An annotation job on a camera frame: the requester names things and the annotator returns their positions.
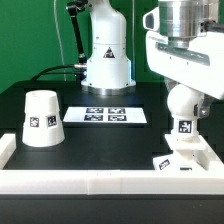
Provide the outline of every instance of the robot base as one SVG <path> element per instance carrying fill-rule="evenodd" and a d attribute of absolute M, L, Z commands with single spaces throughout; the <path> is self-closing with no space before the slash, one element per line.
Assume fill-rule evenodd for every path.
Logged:
<path fill-rule="evenodd" d="M 135 92 L 135 81 L 132 81 L 132 83 L 124 88 L 121 89 L 103 89 L 103 88 L 95 88 L 92 86 L 85 85 L 82 82 L 82 90 L 86 92 L 90 92 L 97 95 L 103 95 L 103 96 L 116 96 L 116 95 L 124 95 L 126 93 L 132 93 Z"/>
<path fill-rule="evenodd" d="M 191 171 L 209 173 L 223 170 L 224 166 L 219 157 L 202 136 L 195 137 L 190 142 L 177 140 L 172 135 L 165 135 L 172 155 L 153 159 L 156 170 L 160 171 Z"/>

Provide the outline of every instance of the green background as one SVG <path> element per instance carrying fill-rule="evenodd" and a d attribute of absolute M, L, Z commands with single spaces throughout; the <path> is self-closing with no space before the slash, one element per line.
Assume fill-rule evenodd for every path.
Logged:
<path fill-rule="evenodd" d="M 77 63 L 77 49 L 66 4 L 57 0 L 59 28 L 65 64 Z M 135 0 L 135 46 L 132 45 L 132 0 L 110 0 L 112 7 L 127 19 L 127 55 L 132 60 L 135 47 L 137 82 L 155 82 L 161 76 L 151 72 L 146 61 L 142 17 L 157 6 L 157 0 Z M 91 55 L 91 20 L 88 11 L 79 14 L 81 35 L 87 56 Z M 54 0 L 0 1 L 0 92 L 20 80 L 28 80 L 45 68 L 61 65 L 54 22 Z"/>

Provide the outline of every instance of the upside-down white cup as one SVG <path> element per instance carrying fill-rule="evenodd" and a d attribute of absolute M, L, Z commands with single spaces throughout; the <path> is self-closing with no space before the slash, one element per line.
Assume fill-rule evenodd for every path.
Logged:
<path fill-rule="evenodd" d="M 49 90 L 26 94 L 23 143 L 33 147 L 48 147 L 64 140 L 59 116 L 57 94 Z"/>

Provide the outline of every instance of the black table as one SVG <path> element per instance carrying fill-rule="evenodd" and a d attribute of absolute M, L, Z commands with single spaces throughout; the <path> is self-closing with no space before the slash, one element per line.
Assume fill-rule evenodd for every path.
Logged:
<path fill-rule="evenodd" d="M 63 119 L 69 106 L 141 107 L 147 124 L 64 123 L 65 141 L 36 149 L 22 143 L 25 94 L 57 92 Z M 122 96 L 81 91 L 75 82 L 23 81 L 0 95 L 0 135 L 16 133 L 17 149 L 4 169 L 150 170 L 152 158 L 170 153 L 172 129 L 162 83 L 138 83 Z M 223 102 L 216 101 L 198 130 L 224 161 Z M 1 195 L 3 223 L 222 223 L 224 197 L 204 195 Z"/>

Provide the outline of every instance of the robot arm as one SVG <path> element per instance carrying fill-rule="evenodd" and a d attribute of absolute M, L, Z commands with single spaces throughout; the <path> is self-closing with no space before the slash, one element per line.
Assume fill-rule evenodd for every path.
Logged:
<path fill-rule="evenodd" d="M 224 33 L 211 27 L 213 32 L 209 32 L 207 27 L 217 25 L 219 1 L 159 0 L 158 5 L 143 18 L 148 30 L 147 61 L 171 87 L 168 107 L 174 125 L 171 135 L 165 135 L 173 155 L 155 158 L 154 166 L 159 169 L 174 163 L 175 169 L 186 170 L 187 164 L 189 170 L 209 170 L 208 152 L 217 156 L 199 135 L 197 119 L 209 115 L 213 98 L 224 99 Z"/>
<path fill-rule="evenodd" d="M 126 56 L 126 20 L 109 0 L 75 0 L 78 11 L 85 6 L 92 21 L 92 55 L 87 60 L 85 91 L 101 95 L 120 95 L 132 91 L 131 62 Z"/>

